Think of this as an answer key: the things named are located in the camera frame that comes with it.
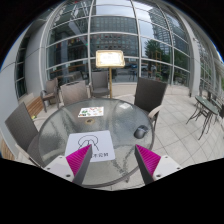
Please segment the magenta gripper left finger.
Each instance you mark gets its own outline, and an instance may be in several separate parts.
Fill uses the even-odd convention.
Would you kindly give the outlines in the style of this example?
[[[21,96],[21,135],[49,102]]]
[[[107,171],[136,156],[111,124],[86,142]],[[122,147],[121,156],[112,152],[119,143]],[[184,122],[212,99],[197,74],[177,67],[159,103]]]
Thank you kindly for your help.
[[[92,146],[87,145],[66,157],[74,179],[73,183],[81,185],[92,157]]]

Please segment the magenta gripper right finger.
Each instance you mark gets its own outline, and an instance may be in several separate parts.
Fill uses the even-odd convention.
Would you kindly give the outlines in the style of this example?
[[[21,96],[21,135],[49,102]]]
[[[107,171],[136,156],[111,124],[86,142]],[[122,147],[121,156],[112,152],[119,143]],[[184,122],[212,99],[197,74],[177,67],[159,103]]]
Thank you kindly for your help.
[[[152,183],[154,171],[157,168],[161,157],[140,145],[135,145],[135,157],[144,183],[146,185]]]

